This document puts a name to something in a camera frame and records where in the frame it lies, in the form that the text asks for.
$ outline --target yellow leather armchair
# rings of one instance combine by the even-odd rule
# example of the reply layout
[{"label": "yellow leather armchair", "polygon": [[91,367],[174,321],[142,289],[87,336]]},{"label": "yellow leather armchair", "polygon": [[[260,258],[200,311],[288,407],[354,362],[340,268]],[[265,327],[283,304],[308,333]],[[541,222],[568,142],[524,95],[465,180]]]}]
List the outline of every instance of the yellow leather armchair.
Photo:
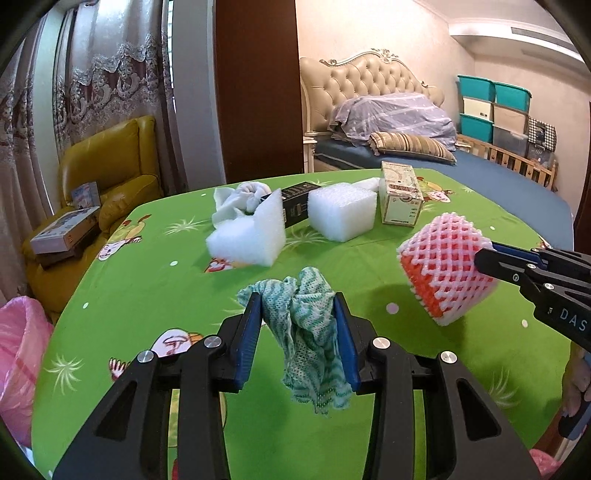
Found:
[{"label": "yellow leather armchair", "polygon": [[[23,243],[27,279],[36,298],[57,320],[84,273],[121,222],[137,206],[162,198],[153,116],[120,123],[72,145],[59,168],[62,208],[40,225]],[[35,259],[30,239],[71,211],[71,192],[97,182],[101,200],[100,235],[81,258],[70,258],[44,269]]]}]

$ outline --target green tablecloth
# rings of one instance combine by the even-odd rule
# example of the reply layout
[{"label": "green tablecloth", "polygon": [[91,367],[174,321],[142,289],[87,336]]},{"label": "green tablecloth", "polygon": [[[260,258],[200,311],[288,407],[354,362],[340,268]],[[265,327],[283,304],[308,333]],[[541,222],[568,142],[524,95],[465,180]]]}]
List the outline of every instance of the green tablecloth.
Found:
[{"label": "green tablecloth", "polygon": [[[416,173],[424,178],[423,186],[443,190],[439,198],[450,201],[427,202],[414,229],[382,225],[376,217],[373,230],[338,244],[305,221],[288,229],[287,245],[271,268],[206,272],[213,189],[137,208],[112,255],[95,261],[84,276],[45,355],[33,417],[40,471],[49,476],[112,385],[111,370],[120,367],[116,359],[131,361],[155,343],[174,349],[187,332],[215,333],[226,316],[241,311],[235,301],[240,288],[264,278],[297,276],[308,265],[317,267],[334,290],[344,292],[352,313],[370,319],[380,335],[420,355],[456,352],[531,447],[558,409],[568,340],[533,319],[532,305],[507,284],[464,318],[437,326],[410,292],[396,248],[435,216],[451,211],[465,215],[493,241],[529,249],[540,239],[519,219],[452,179],[428,169]],[[355,170],[264,181],[276,189],[304,180],[329,184],[378,175],[377,170]],[[390,313],[396,306],[398,312]],[[181,333],[156,342],[174,328]],[[315,416],[311,405],[290,400],[281,384],[282,369],[281,349],[263,327],[251,379],[240,394],[227,395],[225,438],[232,478],[361,478],[373,397],[353,397],[348,410],[333,411],[329,418]],[[420,395],[415,398],[417,475],[424,478],[422,403]],[[174,458],[176,451],[169,451]]]}]

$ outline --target curtain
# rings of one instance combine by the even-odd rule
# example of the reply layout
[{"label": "curtain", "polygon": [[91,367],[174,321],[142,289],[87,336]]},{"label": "curtain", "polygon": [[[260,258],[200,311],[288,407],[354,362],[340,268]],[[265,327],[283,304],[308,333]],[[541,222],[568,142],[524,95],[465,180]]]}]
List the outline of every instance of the curtain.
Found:
[{"label": "curtain", "polygon": [[51,215],[33,133],[33,70],[43,24],[31,29],[0,77],[0,306],[28,293],[21,245]]},{"label": "curtain", "polygon": [[69,10],[54,72],[58,154],[124,120],[156,118],[164,191],[186,191],[173,104],[166,0],[100,0]]}]

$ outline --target silver screw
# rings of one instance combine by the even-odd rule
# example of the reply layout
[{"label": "silver screw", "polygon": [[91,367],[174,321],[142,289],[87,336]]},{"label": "silver screw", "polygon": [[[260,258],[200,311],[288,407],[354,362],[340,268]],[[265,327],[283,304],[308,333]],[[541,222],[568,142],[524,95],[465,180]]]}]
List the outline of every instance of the silver screw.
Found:
[{"label": "silver screw", "polygon": [[154,358],[154,352],[152,350],[144,350],[138,353],[138,362],[141,364],[147,364]]},{"label": "silver screw", "polygon": [[386,348],[388,348],[390,346],[390,340],[388,340],[387,338],[384,337],[377,337],[374,338],[374,341],[372,342],[374,344],[374,347],[385,350]]},{"label": "silver screw", "polygon": [[207,348],[216,348],[222,344],[222,339],[217,335],[212,335],[207,337],[203,343],[205,343],[205,347]]},{"label": "silver screw", "polygon": [[441,352],[441,360],[443,360],[447,364],[454,364],[457,362],[457,355],[453,352],[445,351]]}]

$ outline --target striped pillow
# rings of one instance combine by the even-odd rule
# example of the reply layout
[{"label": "striped pillow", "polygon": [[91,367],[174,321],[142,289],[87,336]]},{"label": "striped pillow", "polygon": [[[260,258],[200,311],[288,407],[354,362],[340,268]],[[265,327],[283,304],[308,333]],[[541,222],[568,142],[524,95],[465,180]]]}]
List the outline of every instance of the striped pillow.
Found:
[{"label": "striped pillow", "polygon": [[375,155],[388,153],[400,157],[431,160],[450,165],[456,164],[456,157],[441,143],[419,135],[376,132],[369,136],[369,146]]}]

